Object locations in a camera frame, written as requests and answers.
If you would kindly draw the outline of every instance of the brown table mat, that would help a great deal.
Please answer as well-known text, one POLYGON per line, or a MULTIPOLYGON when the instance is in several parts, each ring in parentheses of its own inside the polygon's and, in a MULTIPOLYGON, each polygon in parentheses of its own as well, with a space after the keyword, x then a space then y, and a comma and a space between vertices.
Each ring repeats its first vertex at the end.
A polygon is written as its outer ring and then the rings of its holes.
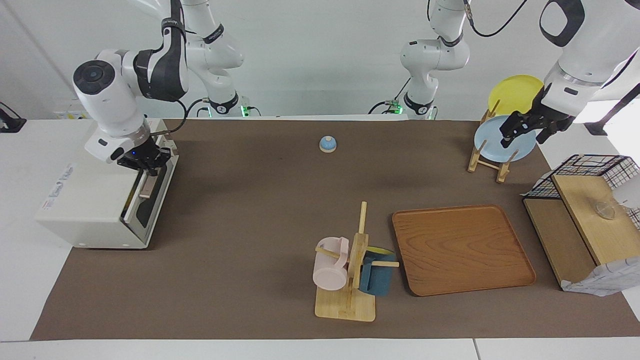
POLYGON ((522 204, 549 170, 536 148, 467 172, 477 122, 192 121, 147 250, 73 249, 32 340, 640 336, 622 294, 562 292, 522 204), (318 142, 333 135, 332 154, 318 142), (316 318, 314 247, 351 238, 369 203, 371 245, 391 214, 493 203, 508 214, 532 286, 414 297, 394 272, 373 323, 316 318))
POLYGON ((406 280, 416 296, 531 285, 531 268, 496 205, 399 211, 392 217, 406 280))

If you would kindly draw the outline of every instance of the blue mug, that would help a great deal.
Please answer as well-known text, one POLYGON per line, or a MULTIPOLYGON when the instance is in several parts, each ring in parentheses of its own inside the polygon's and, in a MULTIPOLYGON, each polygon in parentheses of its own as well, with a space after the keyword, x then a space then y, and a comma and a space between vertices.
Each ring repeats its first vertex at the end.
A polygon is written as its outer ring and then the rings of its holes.
POLYGON ((395 261, 396 255, 381 247, 367 247, 360 272, 360 291, 374 296, 385 296, 389 293, 393 268, 372 266, 373 261, 395 261))

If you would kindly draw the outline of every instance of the brown tabletop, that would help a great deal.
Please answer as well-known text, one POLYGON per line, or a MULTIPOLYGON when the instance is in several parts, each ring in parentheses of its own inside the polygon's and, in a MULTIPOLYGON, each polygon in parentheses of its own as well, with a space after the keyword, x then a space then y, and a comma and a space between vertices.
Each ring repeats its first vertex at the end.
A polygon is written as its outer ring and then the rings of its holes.
POLYGON ((73 249, 32 340, 640 336, 622 294, 562 292, 520 193, 549 170, 536 148, 495 171, 466 169, 477 122, 192 121, 147 250, 73 249), (322 153, 323 135, 337 150, 322 153), (373 323, 316 318, 314 247, 353 239, 397 252, 391 214, 501 206, 532 286, 414 297, 394 272, 373 323))

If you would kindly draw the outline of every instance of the brown serving tray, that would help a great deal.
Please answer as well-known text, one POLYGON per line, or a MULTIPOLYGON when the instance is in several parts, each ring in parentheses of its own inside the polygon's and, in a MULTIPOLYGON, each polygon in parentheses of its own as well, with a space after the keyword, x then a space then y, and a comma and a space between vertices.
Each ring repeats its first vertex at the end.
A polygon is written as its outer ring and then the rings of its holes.
POLYGON ((398 211, 394 229, 416 296, 531 285, 527 255, 497 205, 398 211))

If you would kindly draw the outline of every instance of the mug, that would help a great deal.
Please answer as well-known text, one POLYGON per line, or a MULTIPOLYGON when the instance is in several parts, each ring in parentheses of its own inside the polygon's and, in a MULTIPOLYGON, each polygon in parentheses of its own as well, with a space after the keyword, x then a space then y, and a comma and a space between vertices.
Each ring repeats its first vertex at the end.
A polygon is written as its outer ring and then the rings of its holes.
POLYGON ((314 264, 314 283, 318 288, 336 291, 347 284, 347 269, 344 265, 349 257, 349 240, 346 238, 324 238, 317 245, 325 250, 340 254, 334 259, 320 252, 316 253, 314 264))
POLYGON ((375 296, 389 293, 393 268, 386 266, 372 266, 373 261, 395 261, 394 252, 381 247, 367 247, 360 272, 360 291, 375 296))

